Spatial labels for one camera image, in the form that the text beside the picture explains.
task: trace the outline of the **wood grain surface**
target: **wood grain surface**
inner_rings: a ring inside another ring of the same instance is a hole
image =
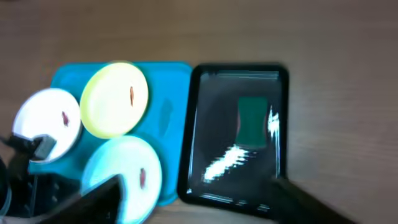
[[[278,61],[289,177],[362,223],[398,223],[397,1],[0,1],[0,134],[69,62]],[[176,201],[148,223],[264,223]]]

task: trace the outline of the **blue tray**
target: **blue tray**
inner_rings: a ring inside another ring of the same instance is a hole
[[[51,87],[69,91],[79,102],[88,80],[105,65],[71,63],[62,66],[54,75]],[[134,65],[147,78],[150,100],[141,121],[129,133],[146,140],[159,156],[163,183],[157,205],[164,206],[178,197],[178,167],[192,68],[181,62],[137,62]],[[80,139],[67,154],[49,164],[30,163],[29,172],[53,172],[80,180],[88,159],[105,141],[83,129]]]

